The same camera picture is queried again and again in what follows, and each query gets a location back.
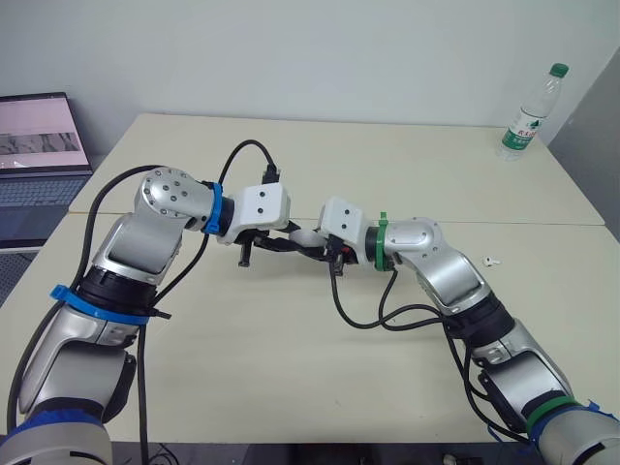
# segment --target green bottle label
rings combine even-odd
[[[544,118],[532,116],[522,109],[504,134],[502,144],[512,150],[523,150],[534,138],[543,120]]]

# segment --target green cable tie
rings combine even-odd
[[[527,435],[529,436],[532,433],[532,428],[536,424],[536,422],[544,417],[549,411],[556,409],[562,405],[580,405],[577,401],[575,401],[572,397],[567,395],[562,395],[560,397],[555,397],[551,400],[547,400],[541,406],[539,406],[530,416],[527,418],[527,423],[525,425],[525,430],[527,431]]]
[[[384,242],[386,241],[386,228],[388,227],[388,214],[381,212],[379,220],[379,230],[377,231],[377,245],[375,247],[375,269],[378,271],[388,271],[384,255]]]

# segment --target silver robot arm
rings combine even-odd
[[[277,182],[227,198],[219,184],[200,183],[182,170],[149,172],[134,212],[112,227],[76,292],[63,286],[52,292],[64,304],[25,372],[19,393],[25,423],[9,432],[0,464],[111,465],[103,423],[125,406],[136,372],[125,349],[156,314],[151,301],[183,231],[232,244],[247,232],[285,228],[289,208]],[[248,241],[241,243],[249,257]]]
[[[382,218],[379,225],[355,205],[332,198],[315,232],[294,232],[291,238],[316,243],[317,236],[337,237],[355,251],[359,264],[386,270],[392,262],[413,269],[450,336],[471,351],[481,368],[479,380],[511,431],[527,432],[550,465],[620,463],[620,423],[574,400],[562,371],[467,257],[445,242],[435,221]]]

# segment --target gray floor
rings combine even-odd
[[[0,254],[0,307],[36,256],[36,253]]]
[[[140,464],[136,443],[114,443],[114,465]],[[469,458],[471,465],[542,465],[535,452],[515,443],[278,445],[168,444],[180,465],[441,465],[445,454]],[[164,452],[151,446],[151,456]],[[175,465],[172,457],[152,458],[152,465]]]

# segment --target water bottle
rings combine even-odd
[[[568,70],[567,65],[555,63],[544,80],[534,88],[504,134],[498,150],[499,156],[505,160],[516,160],[523,154],[558,101],[562,78]]]

